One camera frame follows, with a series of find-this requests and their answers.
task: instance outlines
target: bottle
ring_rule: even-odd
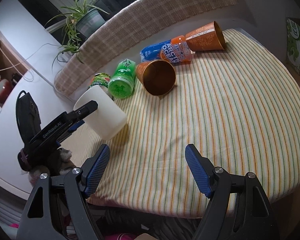
[[[190,62],[191,50],[183,35],[161,43],[145,47],[141,52],[141,62],[163,59],[170,63]]]
[[[109,92],[115,98],[128,98],[133,92],[135,77],[136,63],[130,59],[120,62],[108,84]]]
[[[92,88],[93,86],[100,86],[102,88],[102,90],[104,92],[106,92],[106,94],[113,99],[113,96],[110,94],[109,90],[108,90],[108,84],[110,81],[111,77],[106,74],[106,73],[98,73],[95,74],[94,77],[92,78],[90,85],[88,86],[89,88]]]
[[[98,103],[98,109],[83,120],[101,139],[110,140],[125,126],[127,115],[100,86],[89,88],[75,103],[74,110],[77,110],[91,100]]]

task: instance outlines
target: white cup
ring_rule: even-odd
[[[75,103],[77,110],[91,100],[98,103],[98,109],[83,120],[103,140],[113,138],[127,123],[127,115],[98,85],[89,88]]]

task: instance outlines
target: striped cushion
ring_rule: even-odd
[[[106,142],[110,162],[90,203],[202,216],[207,199],[186,164],[189,143],[230,173],[255,172],[270,201],[300,184],[298,85],[265,48],[236,30],[224,35],[225,52],[195,53],[190,64],[175,66],[176,86],[167,95],[153,97],[136,80],[134,95],[116,100],[128,125]],[[77,165],[104,143],[87,126],[71,140],[83,130],[90,146],[76,141]]]

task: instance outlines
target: orange metal cup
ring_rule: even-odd
[[[176,82],[173,66],[162,59],[140,63],[136,76],[150,95],[158,97],[167,94]]]
[[[226,42],[216,21],[186,34],[186,42],[192,51],[226,49]]]

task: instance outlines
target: bottle label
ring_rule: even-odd
[[[114,76],[117,74],[123,74],[129,77],[134,78],[136,70],[136,63],[130,59],[125,59],[119,63],[117,70],[114,73]]]
[[[171,40],[145,47],[140,52],[140,56],[141,62],[163,59],[171,63],[179,63],[190,61],[191,51],[186,44],[186,38],[181,35]]]
[[[195,37],[198,37],[198,36],[201,36],[201,35],[204,35],[204,34],[213,32],[213,31],[214,31],[214,29],[210,29],[210,30],[206,30],[206,31],[201,32],[201,33],[197,33],[197,34],[195,34],[195,35],[193,35],[193,36],[190,36],[190,37],[186,38],[186,41],[187,41],[187,40],[190,40],[190,39],[193,39],[193,38],[195,38]]]
[[[106,74],[106,73],[99,73],[99,74],[96,74],[91,82],[90,82],[90,85],[88,86],[88,89],[89,88],[92,88],[93,86],[95,85],[99,85],[99,86],[104,86],[104,87],[108,87],[108,83],[110,81],[111,77]]]

